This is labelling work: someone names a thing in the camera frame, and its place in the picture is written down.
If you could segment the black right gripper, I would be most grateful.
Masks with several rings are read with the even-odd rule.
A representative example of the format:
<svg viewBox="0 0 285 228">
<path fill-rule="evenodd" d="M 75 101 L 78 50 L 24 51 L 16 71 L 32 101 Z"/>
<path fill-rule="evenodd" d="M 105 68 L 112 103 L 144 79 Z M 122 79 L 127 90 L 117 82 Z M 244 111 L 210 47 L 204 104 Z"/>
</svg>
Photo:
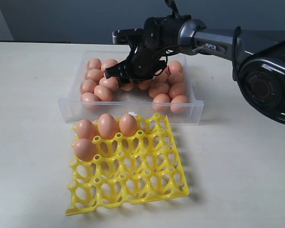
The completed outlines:
<svg viewBox="0 0 285 228">
<path fill-rule="evenodd" d="M 142 43 L 129 47 L 129 55 L 120 66 L 114 65 L 104 71 L 106 79 L 118 78 L 119 87 L 124 87 L 131 82 L 141 83 L 150 80 L 159 70 L 163 71 L 166 68 L 167 60 L 161 60 L 165 55 L 165 49 L 153 50 Z"/>
</svg>

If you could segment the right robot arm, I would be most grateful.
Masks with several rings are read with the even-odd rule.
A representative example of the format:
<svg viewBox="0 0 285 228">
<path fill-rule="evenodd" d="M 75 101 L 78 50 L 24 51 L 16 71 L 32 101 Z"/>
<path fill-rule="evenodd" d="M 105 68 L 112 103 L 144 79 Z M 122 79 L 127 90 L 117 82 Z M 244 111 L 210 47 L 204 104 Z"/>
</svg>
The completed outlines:
<svg viewBox="0 0 285 228">
<path fill-rule="evenodd" d="M 212 29 L 185 15 L 151 17 L 142 29 L 112 36 L 115 44 L 130 47 L 124 61 L 104 72 L 121 86 L 151 79 L 166 68 L 168 56 L 216 56 L 231 61 L 232 78 L 252 107 L 285 124 L 285 30 Z"/>
</svg>

